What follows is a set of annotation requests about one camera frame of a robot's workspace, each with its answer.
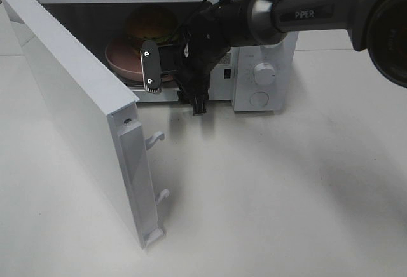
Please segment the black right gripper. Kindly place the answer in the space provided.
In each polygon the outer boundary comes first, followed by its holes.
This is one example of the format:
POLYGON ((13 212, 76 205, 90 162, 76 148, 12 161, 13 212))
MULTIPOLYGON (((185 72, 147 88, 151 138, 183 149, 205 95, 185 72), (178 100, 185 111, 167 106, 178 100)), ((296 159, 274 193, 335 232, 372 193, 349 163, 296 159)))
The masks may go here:
POLYGON ((191 106, 193 116, 207 112, 211 71, 230 50, 219 16, 225 5, 228 3, 215 3, 196 12, 184 28, 176 73, 177 96, 181 104, 191 106))

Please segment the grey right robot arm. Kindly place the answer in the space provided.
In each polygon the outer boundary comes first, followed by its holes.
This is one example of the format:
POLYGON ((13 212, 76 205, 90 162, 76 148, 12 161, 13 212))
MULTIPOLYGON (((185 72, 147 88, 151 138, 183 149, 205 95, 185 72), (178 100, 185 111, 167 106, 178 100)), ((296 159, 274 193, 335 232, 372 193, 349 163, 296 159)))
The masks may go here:
POLYGON ((178 98, 206 112, 211 70, 232 47, 277 44, 289 32, 348 32, 389 81, 406 86, 406 0, 219 0, 183 28, 178 98))

